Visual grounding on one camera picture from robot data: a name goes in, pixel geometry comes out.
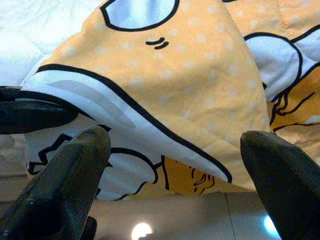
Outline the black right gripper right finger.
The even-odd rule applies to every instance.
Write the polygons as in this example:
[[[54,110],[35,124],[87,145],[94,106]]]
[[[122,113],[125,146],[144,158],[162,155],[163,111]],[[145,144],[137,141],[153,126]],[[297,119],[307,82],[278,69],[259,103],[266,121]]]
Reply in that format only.
[[[320,238],[320,167],[301,148],[270,132],[240,137],[256,192],[283,240]]]

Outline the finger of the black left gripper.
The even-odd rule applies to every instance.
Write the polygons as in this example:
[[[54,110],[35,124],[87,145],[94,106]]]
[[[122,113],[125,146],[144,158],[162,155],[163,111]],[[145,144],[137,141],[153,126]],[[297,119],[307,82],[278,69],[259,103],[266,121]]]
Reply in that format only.
[[[79,110],[51,95],[22,90],[19,86],[0,87],[0,133],[25,134],[64,126]]]

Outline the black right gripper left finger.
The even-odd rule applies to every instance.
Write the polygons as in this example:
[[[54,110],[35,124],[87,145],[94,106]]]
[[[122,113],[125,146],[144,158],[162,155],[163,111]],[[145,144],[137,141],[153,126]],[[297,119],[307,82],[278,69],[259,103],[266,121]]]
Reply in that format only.
[[[67,142],[0,219],[2,240],[79,240],[111,154],[93,126]]]

